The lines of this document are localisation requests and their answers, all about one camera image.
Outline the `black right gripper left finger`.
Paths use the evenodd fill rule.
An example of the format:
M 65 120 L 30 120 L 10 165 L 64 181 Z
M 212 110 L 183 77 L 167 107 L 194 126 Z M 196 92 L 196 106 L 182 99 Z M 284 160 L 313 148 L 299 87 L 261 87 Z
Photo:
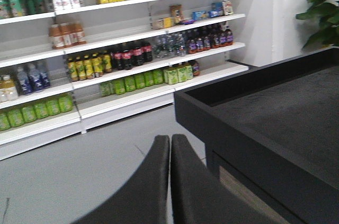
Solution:
M 158 135 L 124 185 L 74 223 L 167 223 L 170 138 Z

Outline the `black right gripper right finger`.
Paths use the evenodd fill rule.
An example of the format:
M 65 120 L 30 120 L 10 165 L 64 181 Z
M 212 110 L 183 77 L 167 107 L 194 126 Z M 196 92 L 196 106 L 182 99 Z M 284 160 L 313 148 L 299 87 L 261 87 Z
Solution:
M 171 195 L 174 223 L 287 223 L 257 197 L 224 187 L 182 134 L 172 136 Z

